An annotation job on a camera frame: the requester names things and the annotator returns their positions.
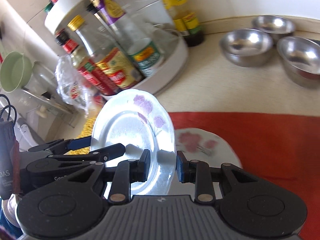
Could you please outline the floral white plate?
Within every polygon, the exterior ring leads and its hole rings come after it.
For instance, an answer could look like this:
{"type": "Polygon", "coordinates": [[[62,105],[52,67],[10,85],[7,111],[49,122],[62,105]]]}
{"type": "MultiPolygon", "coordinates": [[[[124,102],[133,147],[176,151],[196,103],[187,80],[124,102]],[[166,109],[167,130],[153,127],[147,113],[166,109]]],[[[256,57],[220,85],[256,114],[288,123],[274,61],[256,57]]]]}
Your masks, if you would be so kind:
{"type": "Polygon", "coordinates": [[[133,195],[166,195],[176,167],[175,132],[172,120],[150,93],[128,89],[113,96],[98,114],[92,131],[91,150],[121,143],[123,156],[106,162],[115,167],[127,159],[139,159],[150,151],[148,179],[131,185],[133,195]]]}
{"type": "MultiPolygon", "coordinates": [[[[220,168],[222,163],[231,163],[242,168],[242,164],[227,141],[220,136],[199,129],[184,128],[175,130],[176,150],[182,151],[188,161],[200,160],[210,167],[220,168]]],[[[221,199],[219,183],[213,183],[216,199],[221,199]]],[[[194,199],[195,187],[192,183],[179,182],[177,173],[172,179],[169,194],[188,194],[194,199]]]]}

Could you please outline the steel bowl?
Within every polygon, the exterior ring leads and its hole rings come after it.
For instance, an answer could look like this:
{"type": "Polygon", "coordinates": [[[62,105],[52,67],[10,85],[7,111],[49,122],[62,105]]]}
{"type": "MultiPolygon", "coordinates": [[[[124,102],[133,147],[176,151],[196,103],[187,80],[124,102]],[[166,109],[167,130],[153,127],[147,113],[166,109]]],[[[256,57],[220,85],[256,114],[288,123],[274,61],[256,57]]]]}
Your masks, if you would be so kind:
{"type": "Polygon", "coordinates": [[[224,35],[219,46],[229,62],[240,67],[260,67],[271,58],[273,40],[256,29],[239,29],[224,35]]]}
{"type": "Polygon", "coordinates": [[[252,27],[270,35],[274,44],[296,31],[296,25],[291,20],[276,15],[257,16],[252,20],[252,27]]]}
{"type": "Polygon", "coordinates": [[[296,84],[319,88],[319,44],[297,36],[281,38],[277,52],[287,76],[296,84]]]}

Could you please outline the steel bowl back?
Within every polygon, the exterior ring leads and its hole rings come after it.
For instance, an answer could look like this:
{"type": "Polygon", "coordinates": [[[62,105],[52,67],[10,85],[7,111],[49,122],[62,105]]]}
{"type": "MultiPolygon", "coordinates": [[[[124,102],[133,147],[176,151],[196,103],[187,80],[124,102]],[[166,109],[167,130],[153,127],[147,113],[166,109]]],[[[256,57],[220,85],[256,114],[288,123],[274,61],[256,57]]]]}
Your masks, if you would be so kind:
{"type": "Polygon", "coordinates": [[[291,20],[276,15],[257,16],[252,20],[252,27],[270,35],[274,44],[296,31],[296,25],[291,20]]]}

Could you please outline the yellow chenille mat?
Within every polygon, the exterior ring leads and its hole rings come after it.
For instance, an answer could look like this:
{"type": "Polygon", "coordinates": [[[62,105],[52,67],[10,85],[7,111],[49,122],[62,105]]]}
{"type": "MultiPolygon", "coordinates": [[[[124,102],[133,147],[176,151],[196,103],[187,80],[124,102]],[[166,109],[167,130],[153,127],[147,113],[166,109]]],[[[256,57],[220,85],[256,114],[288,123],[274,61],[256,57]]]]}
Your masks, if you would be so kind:
{"type": "MultiPolygon", "coordinates": [[[[77,139],[80,139],[82,137],[87,137],[89,135],[92,135],[93,126],[95,123],[97,116],[91,117],[86,120],[83,129],[80,133],[80,135],[77,137],[77,139]]],[[[81,154],[87,154],[90,151],[90,147],[85,147],[79,150],[71,150],[66,155],[81,155],[81,154]]]]}

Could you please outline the clear plastic bag with packets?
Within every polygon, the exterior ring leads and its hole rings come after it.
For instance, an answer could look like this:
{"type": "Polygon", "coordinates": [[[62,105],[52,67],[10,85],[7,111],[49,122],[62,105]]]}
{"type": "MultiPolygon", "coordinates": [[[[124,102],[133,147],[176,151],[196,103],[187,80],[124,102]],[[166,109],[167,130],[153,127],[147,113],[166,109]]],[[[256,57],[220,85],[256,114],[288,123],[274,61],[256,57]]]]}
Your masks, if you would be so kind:
{"type": "Polygon", "coordinates": [[[56,90],[65,103],[83,110],[86,115],[101,109],[103,98],[100,92],[73,67],[69,55],[58,59],[55,78],[56,90]]]}

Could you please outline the glass pot lid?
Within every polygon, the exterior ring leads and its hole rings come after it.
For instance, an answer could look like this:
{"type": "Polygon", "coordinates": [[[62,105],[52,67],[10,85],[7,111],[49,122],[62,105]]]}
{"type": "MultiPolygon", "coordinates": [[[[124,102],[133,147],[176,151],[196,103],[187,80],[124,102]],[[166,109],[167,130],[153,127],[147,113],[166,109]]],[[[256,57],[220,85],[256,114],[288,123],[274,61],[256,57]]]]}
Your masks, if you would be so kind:
{"type": "Polygon", "coordinates": [[[49,92],[56,100],[63,102],[56,90],[57,81],[53,71],[39,61],[34,62],[31,79],[25,87],[40,95],[49,92]]]}

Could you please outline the red label sesame oil bottle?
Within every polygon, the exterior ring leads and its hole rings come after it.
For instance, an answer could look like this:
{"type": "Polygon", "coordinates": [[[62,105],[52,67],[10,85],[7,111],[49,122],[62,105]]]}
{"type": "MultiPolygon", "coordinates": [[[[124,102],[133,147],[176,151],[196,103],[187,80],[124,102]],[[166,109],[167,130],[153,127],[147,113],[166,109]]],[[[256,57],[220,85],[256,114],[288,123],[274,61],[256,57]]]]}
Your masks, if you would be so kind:
{"type": "Polygon", "coordinates": [[[62,46],[71,57],[72,66],[91,85],[95,86],[103,95],[112,96],[118,94],[121,89],[95,64],[88,54],[87,49],[78,44],[65,29],[56,34],[56,42],[62,46]]]}

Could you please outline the yellow cap vinegar bottle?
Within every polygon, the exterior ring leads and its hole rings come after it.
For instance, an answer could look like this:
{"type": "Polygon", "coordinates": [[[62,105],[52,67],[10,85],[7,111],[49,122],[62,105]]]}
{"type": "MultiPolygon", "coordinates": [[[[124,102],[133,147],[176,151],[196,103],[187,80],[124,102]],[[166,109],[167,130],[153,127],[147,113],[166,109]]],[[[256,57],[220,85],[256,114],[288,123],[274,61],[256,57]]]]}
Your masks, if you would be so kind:
{"type": "Polygon", "coordinates": [[[94,29],[80,15],[75,16],[68,27],[77,33],[95,64],[119,88],[129,89],[143,80],[142,74],[110,35],[94,29]]]}

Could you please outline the red cloth mat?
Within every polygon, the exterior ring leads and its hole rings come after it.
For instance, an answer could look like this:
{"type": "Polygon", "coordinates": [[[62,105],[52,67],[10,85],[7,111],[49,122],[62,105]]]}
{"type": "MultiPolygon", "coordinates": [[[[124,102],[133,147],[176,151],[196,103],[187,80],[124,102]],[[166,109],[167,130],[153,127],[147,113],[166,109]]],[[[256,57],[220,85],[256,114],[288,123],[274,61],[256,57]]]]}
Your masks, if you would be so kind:
{"type": "Polygon", "coordinates": [[[170,117],[176,129],[219,135],[246,171],[299,195],[308,207],[300,236],[319,239],[319,117],[235,112],[176,112],[170,117]]]}

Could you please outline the purple label soy sauce bottle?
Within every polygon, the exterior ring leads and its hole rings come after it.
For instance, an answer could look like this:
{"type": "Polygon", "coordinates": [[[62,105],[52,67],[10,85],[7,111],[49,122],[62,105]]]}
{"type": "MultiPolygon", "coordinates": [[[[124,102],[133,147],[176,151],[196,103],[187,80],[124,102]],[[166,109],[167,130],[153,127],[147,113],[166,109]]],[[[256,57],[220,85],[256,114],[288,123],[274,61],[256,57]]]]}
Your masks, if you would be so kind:
{"type": "Polygon", "coordinates": [[[144,76],[157,72],[164,60],[153,39],[146,34],[115,0],[90,0],[116,35],[119,44],[144,76]]]}

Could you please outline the white rotating condiment rack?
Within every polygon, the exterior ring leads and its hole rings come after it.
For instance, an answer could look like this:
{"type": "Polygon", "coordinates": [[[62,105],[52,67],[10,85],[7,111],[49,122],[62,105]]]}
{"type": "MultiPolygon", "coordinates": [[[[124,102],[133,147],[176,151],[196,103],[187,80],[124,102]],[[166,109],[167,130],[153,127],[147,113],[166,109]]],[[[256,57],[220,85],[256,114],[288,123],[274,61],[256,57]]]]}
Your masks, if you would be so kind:
{"type": "MultiPolygon", "coordinates": [[[[44,21],[45,27],[51,34],[55,34],[58,30],[67,27],[67,23],[76,15],[83,15],[89,4],[89,0],[58,0],[44,21]]],[[[140,22],[145,27],[160,26],[164,34],[170,34],[174,40],[170,45],[169,51],[165,53],[164,61],[157,68],[156,73],[145,78],[143,81],[135,85],[133,88],[149,92],[153,95],[161,94],[166,90],[174,79],[178,77],[186,66],[189,49],[181,35],[173,29],[173,25],[169,21],[168,14],[161,9],[158,16],[151,15],[153,9],[160,8],[160,1],[152,2],[136,12],[129,9],[129,5],[124,5],[124,10],[128,11],[133,18],[141,16],[143,20],[140,22]]]]}

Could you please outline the green yellow label oil bottle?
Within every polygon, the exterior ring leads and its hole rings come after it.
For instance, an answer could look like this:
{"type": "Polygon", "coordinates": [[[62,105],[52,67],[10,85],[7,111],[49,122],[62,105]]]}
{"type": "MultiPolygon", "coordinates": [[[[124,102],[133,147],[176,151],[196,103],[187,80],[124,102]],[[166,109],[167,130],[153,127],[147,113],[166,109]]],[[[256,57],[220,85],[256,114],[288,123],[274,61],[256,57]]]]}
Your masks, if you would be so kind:
{"type": "Polygon", "coordinates": [[[204,41],[204,32],[199,20],[189,5],[188,0],[162,0],[165,9],[172,18],[176,30],[183,36],[189,47],[204,41]]]}

